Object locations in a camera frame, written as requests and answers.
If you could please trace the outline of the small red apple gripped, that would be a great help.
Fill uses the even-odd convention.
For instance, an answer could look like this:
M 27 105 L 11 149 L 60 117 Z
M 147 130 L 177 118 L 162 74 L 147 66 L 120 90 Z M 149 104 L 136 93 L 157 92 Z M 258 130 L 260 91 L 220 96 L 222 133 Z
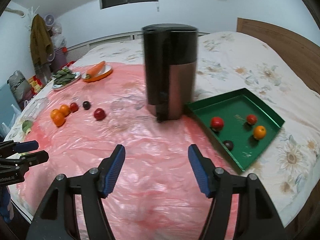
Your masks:
M 246 117 L 246 122 L 251 126 L 255 125 L 257 123 L 257 121 L 258 121 L 258 119 L 254 114 L 249 114 Z

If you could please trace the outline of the pink plastic sheet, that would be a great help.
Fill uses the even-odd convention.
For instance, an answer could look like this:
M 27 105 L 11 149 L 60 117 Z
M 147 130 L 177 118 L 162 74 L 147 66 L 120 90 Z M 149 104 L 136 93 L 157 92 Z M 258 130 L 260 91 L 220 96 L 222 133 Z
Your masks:
M 202 129 L 188 117 L 159 123 L 145 107 L 144 68 L 113 64 L 113 73 L 97 82 L 78 81 L 47 94 L 48 106 L 27 135 L 49 154 L 17 185 L 20 204 L 35 213 L 58 174 L 82 175 L 108 157 L 117 144 L 126 158 L 114 191 L 103 200 L 116 239 L 198 239 L 210 200 L 199 190 L 188 160 L 196 144 L 216 166 L 230 166 L 213 148 Z M 85 110 L 84 101 L 91 103 Z M 79 110 L 61 127 L 50 118 L 53 109 L 76 102 Z M 106 118 L 97 121 L 102 108 Z

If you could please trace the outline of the dark plum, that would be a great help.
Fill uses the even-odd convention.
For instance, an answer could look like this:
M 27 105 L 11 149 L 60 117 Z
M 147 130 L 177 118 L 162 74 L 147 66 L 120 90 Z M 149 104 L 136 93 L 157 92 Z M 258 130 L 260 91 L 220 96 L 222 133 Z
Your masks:
M 91 108 L 91 103 L 89 101 L 84 101 L 82 106 L 85 110 L 89 110 Z
M 234 144 L 231 140 L 225 140 L 223 141 L 223 144 L 225 145 L 225 147 L 229 150 L 232 151 L 234 148 Z

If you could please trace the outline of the green leafy vegetables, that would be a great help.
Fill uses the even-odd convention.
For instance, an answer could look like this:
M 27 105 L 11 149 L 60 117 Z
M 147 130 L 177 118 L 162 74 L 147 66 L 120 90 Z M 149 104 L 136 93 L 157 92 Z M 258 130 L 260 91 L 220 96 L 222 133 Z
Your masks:
M 67 85 L 75 79 L 76 74 L 72 72 L 68 67 L 64 67 L 58 70 L 54 75 L 55 85 Z

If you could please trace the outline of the white bed frame rail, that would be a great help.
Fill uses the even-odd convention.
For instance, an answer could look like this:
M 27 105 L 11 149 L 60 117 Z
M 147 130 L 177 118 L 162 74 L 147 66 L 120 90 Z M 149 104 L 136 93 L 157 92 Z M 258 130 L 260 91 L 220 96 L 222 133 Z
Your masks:
M 138 40 L 143 38 L 142 31 L 132 31 L 127 33 L 120 33 L 115 35 L 104 36 L 96 38 L 90 41 L 82 42 L 74 46 L 68 47 L 67 52 L 65 53 L 66 59 L 68 62 L 77 61 L 91 49 L 107 43 L 116 43 L 116 42 L 125 42 Z

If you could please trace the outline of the dark plum back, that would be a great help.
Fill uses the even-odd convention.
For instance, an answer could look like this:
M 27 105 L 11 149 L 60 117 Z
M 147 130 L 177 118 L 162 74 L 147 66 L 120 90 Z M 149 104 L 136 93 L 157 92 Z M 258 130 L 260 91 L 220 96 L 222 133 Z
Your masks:
M 91 108 L 91 103 L 89 101 L 84 101 L 82 106 L 85 110 L 89 110 Z

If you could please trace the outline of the orange back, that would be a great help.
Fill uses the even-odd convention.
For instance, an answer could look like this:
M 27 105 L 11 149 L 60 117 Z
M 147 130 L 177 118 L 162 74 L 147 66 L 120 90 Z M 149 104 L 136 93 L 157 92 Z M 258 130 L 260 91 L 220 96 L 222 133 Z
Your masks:
M 61 105 L 59 108 L 59 112 L 63 114 L 64 117 L 67 117 L 68 115 L 70 115 L 71 110 L 68 105 Z

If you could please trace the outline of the large red apple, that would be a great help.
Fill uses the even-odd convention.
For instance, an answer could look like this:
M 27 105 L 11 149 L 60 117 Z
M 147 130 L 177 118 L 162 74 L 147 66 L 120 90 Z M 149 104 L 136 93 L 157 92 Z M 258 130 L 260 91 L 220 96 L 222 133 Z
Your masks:
M 210 121 L 210 127 L 211 129 L 215 131 L 221 131 L 224 127 L 224 120 L 223 118 L 219 116 L 212 117 Z

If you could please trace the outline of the white plate with greens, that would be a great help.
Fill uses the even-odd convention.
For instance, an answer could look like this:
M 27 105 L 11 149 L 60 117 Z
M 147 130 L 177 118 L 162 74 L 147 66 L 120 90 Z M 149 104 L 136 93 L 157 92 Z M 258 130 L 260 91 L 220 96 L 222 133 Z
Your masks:
M 55 78 L 53 80 L 54 82 L 52 85 L 52 89 L 54 91 L 60 91 L 71 86 L 72 84 L 76 83 L 81 77 L 80 72 L 64 72 L 63 74 L 61 74 L 60 72 L 61 71 L 59 71 L 55 75 Z

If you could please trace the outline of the green tray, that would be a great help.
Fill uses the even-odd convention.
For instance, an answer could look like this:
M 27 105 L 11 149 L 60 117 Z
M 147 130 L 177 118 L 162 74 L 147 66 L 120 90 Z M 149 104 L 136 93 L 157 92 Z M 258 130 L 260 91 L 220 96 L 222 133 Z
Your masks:
M 213 147 L 238 173 L 249 169 L 270 146 L 285 123 L 285 120 L 270 106 L 246 88 L 188 103 L 184 111 L 198 123 Z M 266 128 L 264 139 L 258 141 L 253 138 L 254 126 L 246 122 L 249 114 L 257 117 L 258 126 Z M 215 116 L 224 120 L 221 131 L 215 131 L 210 127 L 210 121 Z M 223 144 L 225 140 L 233 142 L 232 151 Z

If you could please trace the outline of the small orange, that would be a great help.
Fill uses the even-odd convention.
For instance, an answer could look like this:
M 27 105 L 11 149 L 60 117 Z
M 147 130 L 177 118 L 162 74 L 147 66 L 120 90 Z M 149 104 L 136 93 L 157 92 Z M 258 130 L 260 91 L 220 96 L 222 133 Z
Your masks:
M 264 126 L 257 126 L 253 129 L 253 138 L 255 140 L 261 140 L 264 139 L 264 137 L 266 136 L 267 130 Z

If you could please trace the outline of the black and copper canister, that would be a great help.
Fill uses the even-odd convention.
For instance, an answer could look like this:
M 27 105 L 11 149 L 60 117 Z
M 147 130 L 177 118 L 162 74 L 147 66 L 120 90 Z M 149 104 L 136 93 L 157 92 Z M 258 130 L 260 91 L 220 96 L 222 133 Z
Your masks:
M 193 98 L 198 29 L 186 24 L 143 27 L 146 103 L 158 122 L 179 119 Z

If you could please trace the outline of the hanging brown coat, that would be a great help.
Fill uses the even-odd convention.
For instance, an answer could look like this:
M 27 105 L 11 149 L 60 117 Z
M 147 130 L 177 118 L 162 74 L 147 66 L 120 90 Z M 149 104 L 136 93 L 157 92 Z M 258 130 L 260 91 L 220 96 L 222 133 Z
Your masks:
M 34 65 L 47 63 L 47 58 L 54 52 L 54 47 L 43 18 L 34 16 L 30 33 L 30 52 Z

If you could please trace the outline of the large orange front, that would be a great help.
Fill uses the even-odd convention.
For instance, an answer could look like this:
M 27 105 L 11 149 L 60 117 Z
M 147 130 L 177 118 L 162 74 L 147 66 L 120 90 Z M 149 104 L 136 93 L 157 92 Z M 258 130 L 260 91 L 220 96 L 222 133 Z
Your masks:
M 66 121 L 64 115 L 61 113 L 56 113 L 53 116 L 52 120 L 53 120 L 53 123 L 56 125 L 56 127 L 61 127 Z

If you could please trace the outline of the blue suitcase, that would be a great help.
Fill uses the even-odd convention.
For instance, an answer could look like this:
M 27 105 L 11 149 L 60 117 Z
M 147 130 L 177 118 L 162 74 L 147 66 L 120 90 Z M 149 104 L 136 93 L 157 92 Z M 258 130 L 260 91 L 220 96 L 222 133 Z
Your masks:
M 21 109 L 8 84 L 1 86 L 1 132 L 7 134 L 21 114 Z

